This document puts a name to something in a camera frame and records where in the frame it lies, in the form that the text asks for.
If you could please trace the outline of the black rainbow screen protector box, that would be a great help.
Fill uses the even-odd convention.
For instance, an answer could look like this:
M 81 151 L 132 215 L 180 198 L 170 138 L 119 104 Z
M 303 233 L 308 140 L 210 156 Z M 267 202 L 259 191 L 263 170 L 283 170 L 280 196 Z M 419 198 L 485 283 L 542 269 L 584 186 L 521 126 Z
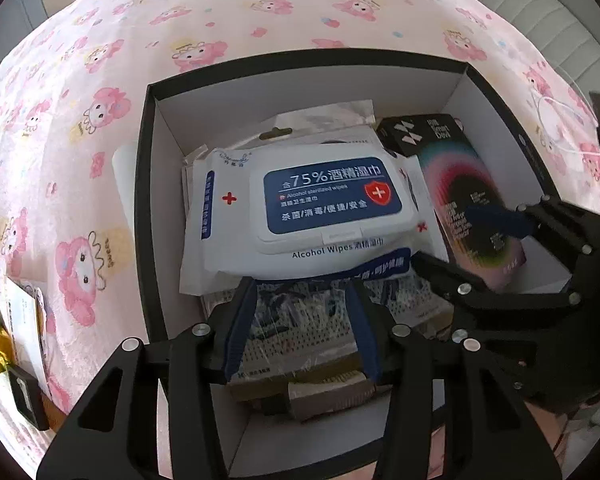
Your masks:
M 516 238 L 466 217 L 469 206 L 503 201 L 462 123 L 449 114 L 407 115 L 381 119 L 376 132 L 389 150 L 418 159 L 453 262 L 492 289 L 508 285 L 526 256 Z

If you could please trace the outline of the cartoon bead art kit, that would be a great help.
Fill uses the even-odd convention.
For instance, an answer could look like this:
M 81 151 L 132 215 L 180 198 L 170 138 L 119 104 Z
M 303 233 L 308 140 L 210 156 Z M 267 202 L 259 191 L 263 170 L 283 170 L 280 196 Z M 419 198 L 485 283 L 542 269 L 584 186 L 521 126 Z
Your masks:
M 377 143 L 375 111 L 369 100 L 342 102 L 295 110 L 268 120 L 261 133 L 240 141 L 229 150 L 331 143 Z M 188 214 L 186 170 L 199 156 L 217 148 L 201 146 L 183 162 L 183 198 Z M 412 268 L 407 274 L 379 280 L 362 278 L 308 278 L 258 286 L 257 307 L 238 371 L 230 378 L 234 386 L 282 378 L 300 370 L 313 370 L 352 356 L 356 350 L 346 307 L 346 285 L 360 280 L 378 297 L 390 294 L 390 307 L 408 318 L 418 310 L 434 312 L 439 307 Z M 230 300 L 238 286 L 199 298 L 207 311 Z

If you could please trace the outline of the black cardboard shoe box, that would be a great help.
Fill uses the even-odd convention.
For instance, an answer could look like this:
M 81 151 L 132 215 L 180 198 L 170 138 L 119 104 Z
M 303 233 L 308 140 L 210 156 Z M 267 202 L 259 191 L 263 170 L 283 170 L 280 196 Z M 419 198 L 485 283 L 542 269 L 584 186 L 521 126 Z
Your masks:
M 213 65 L 147 92 L 135 189 L 135 236 L 146 325 L 153 341 L 200 317 L 181 289 L 181 263 L 216 240 L 233 286 L 270 259 L 277 276 L 355 269 L 380 278 L 393 263 L 394 227 L 427 201 L 390 157 L 342 128 L 332 145 L 257 150 L 277 113 L 371 100 L 381 116 L 445 112 L 468 129 L 479 191 L 516 205 L 555 193 L 548 165 L 498 92 L 471 66 L 372 50 L 307 50 Z

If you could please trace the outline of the alcohol wipes pack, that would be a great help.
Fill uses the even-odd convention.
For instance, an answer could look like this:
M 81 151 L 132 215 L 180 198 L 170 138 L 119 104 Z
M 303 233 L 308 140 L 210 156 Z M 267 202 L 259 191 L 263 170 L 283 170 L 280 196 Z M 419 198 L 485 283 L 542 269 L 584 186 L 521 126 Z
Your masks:
M 418 160 L 377 143 L 217 148 L 186 182 L 183 294 L 379 280 L 407 274 L 416 252 L 448 256 Z

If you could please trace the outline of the white cardboard tube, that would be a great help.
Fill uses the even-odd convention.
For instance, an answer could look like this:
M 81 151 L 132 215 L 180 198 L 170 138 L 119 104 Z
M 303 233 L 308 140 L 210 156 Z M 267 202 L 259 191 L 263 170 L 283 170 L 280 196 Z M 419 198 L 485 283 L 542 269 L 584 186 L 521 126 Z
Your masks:
M 298 422 L 356 408 L 376 393 L 375 384 L 361 372 L 341 374 L 322 382 L 290 382 L 290 414 Z

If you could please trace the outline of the white paper envelope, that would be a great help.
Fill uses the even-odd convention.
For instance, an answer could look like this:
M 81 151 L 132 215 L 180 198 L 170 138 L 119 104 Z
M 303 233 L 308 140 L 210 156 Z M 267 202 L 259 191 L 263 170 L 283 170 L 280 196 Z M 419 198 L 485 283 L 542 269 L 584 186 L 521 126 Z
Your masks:
M 5 295 L 16 364 L 32 375 L 44 394 L 49 396 L 36 299 L 10 278 L 6 278 Z

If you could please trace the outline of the pink cartoon print bedspread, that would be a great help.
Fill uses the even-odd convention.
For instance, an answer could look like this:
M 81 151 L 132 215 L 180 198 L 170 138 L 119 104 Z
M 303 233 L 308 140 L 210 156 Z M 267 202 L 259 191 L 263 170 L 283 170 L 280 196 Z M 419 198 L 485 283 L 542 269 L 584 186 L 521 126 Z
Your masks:
M 148 84 L 180 70 L 174 55 L 222 41 L 227 60 L 345 47 L 445 56 L 451 30 L 486 54 L 479 72 L 562 195 L 600 208 L 600 168 L 550 140 L 531 107 L 536 75 L 569 103 L 582 92 L 479 0 L 76 0 L 15 47 L 0 65 L 0 299 L 10 276 L 44 285 L 54 402 L 71 408 L 114 346 L 145 333 L 133 263 L 108 273 L 86 327 L 65 308 L 54 255 L 124 223 L 112 155 L 137 138 Z

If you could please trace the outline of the grey door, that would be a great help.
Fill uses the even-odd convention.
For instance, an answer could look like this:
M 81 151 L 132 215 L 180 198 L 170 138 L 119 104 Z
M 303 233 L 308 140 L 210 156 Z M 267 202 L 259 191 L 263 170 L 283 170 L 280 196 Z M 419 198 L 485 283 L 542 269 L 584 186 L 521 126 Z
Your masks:
M 47 19 L 43 0 L 1 0 L 0 64 L 21 40 Z

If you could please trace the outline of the small black square frame box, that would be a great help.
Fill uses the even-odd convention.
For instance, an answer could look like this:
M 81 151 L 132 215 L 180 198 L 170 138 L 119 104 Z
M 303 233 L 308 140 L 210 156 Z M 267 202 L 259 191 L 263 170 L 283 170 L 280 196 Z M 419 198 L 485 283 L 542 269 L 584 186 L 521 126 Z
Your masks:
M 49 430 L 50 422 L 44 410 L 42 390 L 35 377 L 17 365 L 11 365 L 7 374 L 18 413 L 35 429 Z

